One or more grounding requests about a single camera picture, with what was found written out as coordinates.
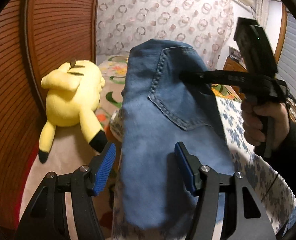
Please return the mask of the dark sleeve right forearm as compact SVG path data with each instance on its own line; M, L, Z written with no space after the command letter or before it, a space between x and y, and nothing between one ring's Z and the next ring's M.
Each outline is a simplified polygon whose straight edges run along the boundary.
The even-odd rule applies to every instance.
M261 156L281 175L296 197L296 124L289 122L287 132L274 150L268 150L268 142L255 147L255 153ZM296 222L283 236L283 239L296 239Z

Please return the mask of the right hand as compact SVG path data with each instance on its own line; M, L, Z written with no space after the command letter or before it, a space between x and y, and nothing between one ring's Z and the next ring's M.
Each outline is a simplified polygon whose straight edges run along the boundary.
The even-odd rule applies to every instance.
M260 146L265 142L266 135L263 132L263 118L271 117L274 120L274 137L272 149L279 147L289 133L289 116L284 103L268 102L264 105L256 105L254 102L243 100L241 104L244 137L253 146Z

